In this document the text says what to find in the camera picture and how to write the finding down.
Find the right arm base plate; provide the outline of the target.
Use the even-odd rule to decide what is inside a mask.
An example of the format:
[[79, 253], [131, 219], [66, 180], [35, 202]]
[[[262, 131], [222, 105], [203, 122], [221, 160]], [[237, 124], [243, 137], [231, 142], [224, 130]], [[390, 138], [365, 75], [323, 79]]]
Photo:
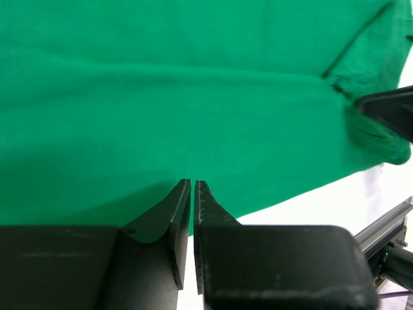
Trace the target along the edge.
[[404, 219], [365, 254], [376, 288], [388, 280], [412, 292], [412, 252], [406, 250], [406, 232]]

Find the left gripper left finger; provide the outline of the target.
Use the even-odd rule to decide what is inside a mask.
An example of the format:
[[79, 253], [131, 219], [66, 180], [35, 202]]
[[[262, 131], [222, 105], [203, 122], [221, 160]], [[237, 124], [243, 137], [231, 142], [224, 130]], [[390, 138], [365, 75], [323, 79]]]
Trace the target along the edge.
[[166, 239], [166, 252], [178, 289], [185, 279], [186, 250], [191, 210], [191, 181], [182, 179], [166, 197], [123, 227], [140, 244]]

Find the green t-shirt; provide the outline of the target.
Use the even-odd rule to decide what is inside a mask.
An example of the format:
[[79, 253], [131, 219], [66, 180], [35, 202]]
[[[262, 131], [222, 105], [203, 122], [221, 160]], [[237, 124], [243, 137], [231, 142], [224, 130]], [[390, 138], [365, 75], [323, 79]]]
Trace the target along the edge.
[[409, 1], [2, 1], [1, 223], [122, 225], [183, 178], [239, 217], [401, 165], [352, 104], [411, 36]]

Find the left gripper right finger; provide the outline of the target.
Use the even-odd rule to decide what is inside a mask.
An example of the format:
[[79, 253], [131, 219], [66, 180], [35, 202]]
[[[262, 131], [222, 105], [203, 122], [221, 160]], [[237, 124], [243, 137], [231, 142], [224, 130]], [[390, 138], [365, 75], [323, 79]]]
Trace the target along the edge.
[[202, 262], [202, 228], [206, 225], [241, 225], [214, 198], [206, 181], [197, 180], [194, 189], [194, 261], [196, 270], [197, 293], [202, 295], [203, 262]]

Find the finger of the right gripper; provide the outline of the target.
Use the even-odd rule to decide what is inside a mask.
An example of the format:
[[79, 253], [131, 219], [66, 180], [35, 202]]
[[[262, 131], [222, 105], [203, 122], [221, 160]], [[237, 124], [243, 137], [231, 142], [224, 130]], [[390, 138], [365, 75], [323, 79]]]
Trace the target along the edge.
[[412, 85], [362, 96], [354, 106], [365, 116], [412, 142]]

